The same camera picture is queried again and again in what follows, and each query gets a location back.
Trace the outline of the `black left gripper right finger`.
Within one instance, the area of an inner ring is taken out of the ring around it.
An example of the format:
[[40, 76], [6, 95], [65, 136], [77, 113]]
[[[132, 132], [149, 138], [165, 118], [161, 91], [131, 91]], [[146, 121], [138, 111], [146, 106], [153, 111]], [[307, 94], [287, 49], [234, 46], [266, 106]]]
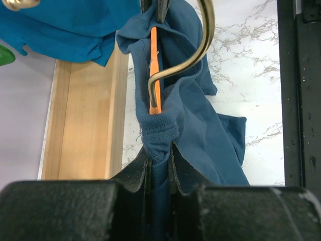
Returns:
[[169, 157], [172, 240], [320, 240], [320, 202], [298, 187], [224, 187], [176, 145]]

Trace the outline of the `orange plastic hanger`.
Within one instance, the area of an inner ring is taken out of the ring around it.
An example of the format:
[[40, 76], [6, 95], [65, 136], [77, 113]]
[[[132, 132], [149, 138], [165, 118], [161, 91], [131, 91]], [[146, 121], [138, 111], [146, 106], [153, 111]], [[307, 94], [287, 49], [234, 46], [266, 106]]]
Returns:
[[196, 65], [206, 54], [215, 31], [215, 13], [212, 1], [198, 1], [199, 8], [203, 19], [203, 36], [201, 43], [196, 52], [185, 62], [171, 67], [169, 69], [159, 71], [158, 50], [157, 50], [157, 27], [152, 27], [150, 32], [150, 72], [148, 80], [149, 93], [149, 113], [151, 115], [160, 114], [162, 112], [161, 104], [161, 79], [179, 74], [192, 66]]

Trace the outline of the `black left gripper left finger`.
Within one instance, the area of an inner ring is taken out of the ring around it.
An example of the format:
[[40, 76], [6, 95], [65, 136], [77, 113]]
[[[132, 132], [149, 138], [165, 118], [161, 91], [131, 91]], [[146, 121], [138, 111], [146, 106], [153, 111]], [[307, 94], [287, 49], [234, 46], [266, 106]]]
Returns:
[[1, 240], [147, 240], [145, 152], [109, 180], [17, 181], [1, 191]]

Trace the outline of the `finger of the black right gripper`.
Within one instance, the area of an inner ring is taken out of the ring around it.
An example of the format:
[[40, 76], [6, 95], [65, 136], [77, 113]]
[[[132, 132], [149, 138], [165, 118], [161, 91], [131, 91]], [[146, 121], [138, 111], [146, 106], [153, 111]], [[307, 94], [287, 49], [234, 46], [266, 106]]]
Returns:
[[150, 6], [152, 5], [152, 0], [140, 0], [140, 9], [142, 13], [148, 11]]
[[158, 23], [164, 23], [170, 0], [157, 0], [156, 1], [156, 19]]

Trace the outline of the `dark blue t-shirt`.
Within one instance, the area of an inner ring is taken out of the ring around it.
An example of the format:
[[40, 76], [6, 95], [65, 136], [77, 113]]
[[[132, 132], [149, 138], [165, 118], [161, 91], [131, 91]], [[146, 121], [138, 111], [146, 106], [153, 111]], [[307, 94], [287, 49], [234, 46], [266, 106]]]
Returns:
[[190, 69], [161, 84], [162, 112], [149, 114], [147, 82], [150, 31], [157, 27], [160, 69], [187, 60], [199, 46], [203, 31], [194, 8], [171, 1], [165, 22], [155, 17], [156, 3], [130, 18], [117, 34], [123, 53], [130, 53], [135, 70], [136, 116], [143, 147], [151, 158], [152, 221], [150, 240], [165, 240], [169, 218], [168, 159], [175, 143], [182, 156], [203, 176], [219, 185], [248, 185], [242, 170], [246, 118], [218, 114], [207, 96], [215, 95], [208, 62], [203, 58]]

